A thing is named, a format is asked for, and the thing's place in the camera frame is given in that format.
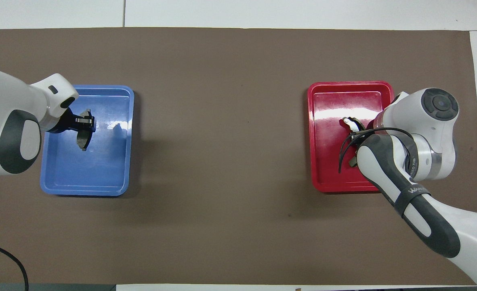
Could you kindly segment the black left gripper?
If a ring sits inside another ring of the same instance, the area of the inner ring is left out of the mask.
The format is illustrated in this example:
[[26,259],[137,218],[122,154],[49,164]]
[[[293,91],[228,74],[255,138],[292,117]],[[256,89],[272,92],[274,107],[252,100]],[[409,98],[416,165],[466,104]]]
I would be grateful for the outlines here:
[[64,131],[77,131],[78,133],[85,131],[94,133],[96,131],[96,125],[94,123],[94,116],[76,116],[70,108],[67,108],[55,126],[46,132],[51,134],[60,134]]

